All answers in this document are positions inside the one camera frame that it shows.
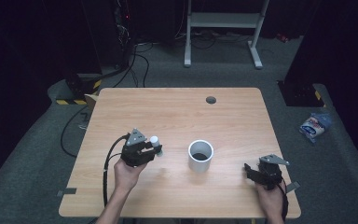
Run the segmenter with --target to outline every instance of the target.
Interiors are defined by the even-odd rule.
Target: snack bag
[[[300,132],[305,134],[312,143],[315,143],[315,137],[324,133],[331,126],[329,114],[311,113],[310,118],[304,121],[300,126]]]

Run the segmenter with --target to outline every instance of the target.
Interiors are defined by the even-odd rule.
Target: black cable
[[[115,155],[109,157],[109,161],[110,161],[110,159],[112,159],[112,158],[114,158],[115,156],[118,156],[118,155],[121,155],[121,153],[116,153]]]
[[[237,37],[233,38],[232,40],[227,40],[227,39],[222,39],[220,37],[217,37],[216,42],[217,43],[228,43],[228,44],[239,43],[242,41],[249,40],[250,37],[251,37],[250,35],[238,35]]]
[[[81,111],[83,111],[85,108],[87,108],[87,106],[82,107],[79,111],[77,111],[77,112],[68,120],[68,122],[66,122],[65,127],[63,127],[63,130],[62,130],[62,133],[61,133],[61,149],[62,149],[62,151],[63,151],[65,154],[67,154],[68,156],[71,156],[71,157],[73,157],[73,158],[77,158],[77,155],[74,155],[74,154],[68,152],[68,150],[65,149],[65,147],[63,146],[63,135],[64,135],[65,130],[66,130],[66,128],[68,127],[69,123],[76,117],[76,115],[78,115],[78,114],[79,114]]]
[[[93,220],[91,220],[91,221],[89,222],[89,224],[94,224],[95,222],[97,222],[97,220],[98,220],[98,218],[96,217],[96,218],[94,218]]]
[[[112,157],[119,155],[119,153],[118,153],[111,157],[110,154],[112,154],[113,148],[115,148],[115,146],[117,145],[117,143],[119,141],[121,141],[123,139],[127,140],[127,139],[129,139],[129,137],[130,137],[129,133],[119,137],[118,140],[116,140],[116,142],[110,147],[109,152],[107,153],[106,160],[103,165],[103,206],[107,205],[107,171],[109,168],[109,161],[110,161],[110,159],[112,159]]]
[[[138,56],[138,57],[141,57],[143,59],[145,59],[146,63],[147,63],[147,67],[146,67],[146,71],[145,71],[145,75],[144,75],[144,81],[143,81],[143,84],[144,84],[144,88],[145,88],[145,81],[146,81],[146,76],[147,76],[147,73],[149,72],[149,61],[146,59],[146,57],[140,55],[140,54],[134,54],[135,56]]]
[[[135,84],[135,87],[138,88],[138,78],[136,77],[136,74],[132,69],[131,69],[131,73],[132,73],[133,83]]]
[[[150,43],[144,43],[144,45],[146,45],[146,44],[150,44],[150,48],[148,48],[148,49],[144,49],[144,50],[138,50],[138,51],[136,51],[135,53],[143,53],[143,52],[147,52],[147,51],[151,50],[151,49],[154,47],[154,43],[153,43],[153,42],[150,42]]]
[[[114,72],[111,72],[111,73],[108,73],[108,74],[105,74],[105,75],[101,75],[101,76],[98,76],[98,77],[93,77],[93,78],[90,78],[90,79],[87,79],[87,78],[84,78],[84,79],[87,80],[87,81],[96,82],[96,81],[102,80],[102,79],[107,78],[107,77],[113,77],[113,76],[119,75],[120,73],[124,72],[126,69],[127,69],[127,66],[123,66],[123,67],[120,67],[120,69],[118,69],[117,71],[114,71]]]
[[[121,80],[119,80],[118,83],[116,83],[116,85],[113,86],[113,88],[116,87],[116,86],[118,86],[118,84],[120,84],[120,83],[123,81],[124,77],[126,77],[126,75],[127,75],[127,74],[130,72],[130,70],[132,69],[134,62],[135,62],[135,56],[132,57],[132,62],[131,62],[131,64],[130,64],[130,67],[127,69],[127,72],[124,74],[124,76],[121,78]]]
[[[200,41],[211,41],[212,40],[212,44],[210,44],[207,47],[198,47],[197,45],[191,43],[191,46],[194,47],[195,49],[209,49],[216,43],[216,37],[214,37],[213,34],[210,34],[209,36],[202,35],[201,37],[196,37],[194,39],[198,39]]]
[[[282,178],[282,181],[284,183],[284,190],[282,189],[280,183],[278,183],[277,181],[275,181],[271,175],[269,174],[269,172],[267,172],[266,168],[264,168],[264,172],[266,172],[267,177],[270,181],[272,181],[276,186],[278,186],[279,190],[282,193],[282,220],[283,222],[286,220],[286,216],[287,216],[287,209],[289,206],[289,202],[287,201],[287,187],[286,187],[286,182],[284,181],[284,179]]]
[[[182,30],[182,26],[183,26],[183,23],[185,21],[185,14],[186,14],[186,0],[183,0],[183,13],[182,13],[182,19],[181,19],[181,22],[180,22],[180,26],[179,26],[179,29],[178,29],[178,32],[176,32],[176,35],[175,35],[175,38],[180,34],[181,30]]]

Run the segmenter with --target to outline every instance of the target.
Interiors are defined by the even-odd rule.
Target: black curtain
[[[287,40],[304,35],[321,0],[270,0],[261,36]]]
[[[46,40],[42,1],[0,1],[0,167],[63,79]]]
[[[284,82],[323,83],[358,149],[358,1],[321,2]]]

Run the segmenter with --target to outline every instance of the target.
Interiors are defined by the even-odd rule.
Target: metal bracket
[[[282,164],[282,165],[290,165],[290,162],[274,155],[268,155],[268,156],[264,156],[264,157],[260,157],[261,161],[264,161],[266,163],[272,163],[272,164]]]
[[[293,182],[291,184],[289,184],[288,186],[286,186],[286,193],[292,191],[292,190],[296,190],[300,187],[300,184],[296,181],[296,182]]]
[[[147,138],[141,132],[139,132],[138,129],[134,128],[131,132],[129,140],[127,140],[127,146],[130,147],[146,140]]]
[[[74,188],[67,188],[64,190],[59,190],[57,193],[57,197],[62,197],[64,194],[76,194],[76,190]]]

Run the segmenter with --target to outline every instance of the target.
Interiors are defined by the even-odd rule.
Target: table hole
[[[206,98],[206,103],[213,105],[214,103],[216,103],[216,98],[214,98],[213,96],[208,96]]]

